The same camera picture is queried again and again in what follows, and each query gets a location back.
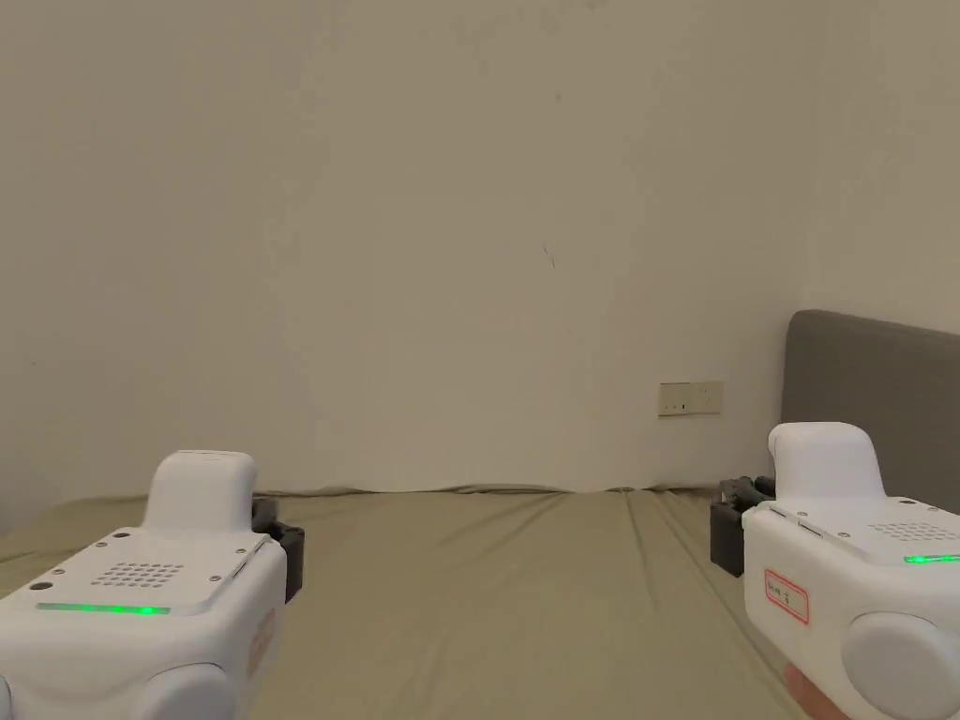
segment white rounded knob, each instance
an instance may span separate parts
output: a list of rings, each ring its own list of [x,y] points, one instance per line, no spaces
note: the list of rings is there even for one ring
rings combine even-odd
[[[851,623],[847,677],[864,700],[895,720],[948,720],[960,712],[960,654],[931,622],[871,612]]]
[[[230,679],[216,665],[185,665],[154,675],[143,688],[133,720],[233,720]]]

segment green led light strip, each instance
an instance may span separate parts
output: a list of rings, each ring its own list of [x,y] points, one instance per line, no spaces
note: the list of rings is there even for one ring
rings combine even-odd
[[[79,605],[76,603],[37,603],[38,610],[66,612],[112,612],[117,615],[169,615],[170,608],[150,608],[142,605]]]
[[[924,565],[927,563],[960,563],[960,555],[910,555],[903,558],[905,563]]]

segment handwritten label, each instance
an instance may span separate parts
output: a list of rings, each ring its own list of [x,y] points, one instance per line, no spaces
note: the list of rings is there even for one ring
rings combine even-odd
[[[260,669],[260,663],[263,662],[270,649],[270,643],[274,639],[276,632],[276,610],[271,610],[260,621],[250,643],[250,652],[247,654],[247,677],[251,678]]]
[[[810,596],[806,590],[773,570],[763,573],[763,581],[767,586],[767,599],[770,602],[783,608],[803,624],[810,624]]]

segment gray headboard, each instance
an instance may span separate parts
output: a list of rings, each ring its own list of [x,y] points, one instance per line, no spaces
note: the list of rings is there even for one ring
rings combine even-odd
[[[784,422],[862,427],[888,494],[960,514],[960,336],[799,312],[787,332],[782,402]]]

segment white wall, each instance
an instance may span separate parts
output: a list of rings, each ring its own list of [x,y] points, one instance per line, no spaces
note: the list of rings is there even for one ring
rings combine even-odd
[[[960,4],[828,8],[806,303],[960,332]]]
[[[0,5],[0,521],[183,446],[264,487],[766,470],[820,9]],[[656,418],[722,379],[720,419]]]

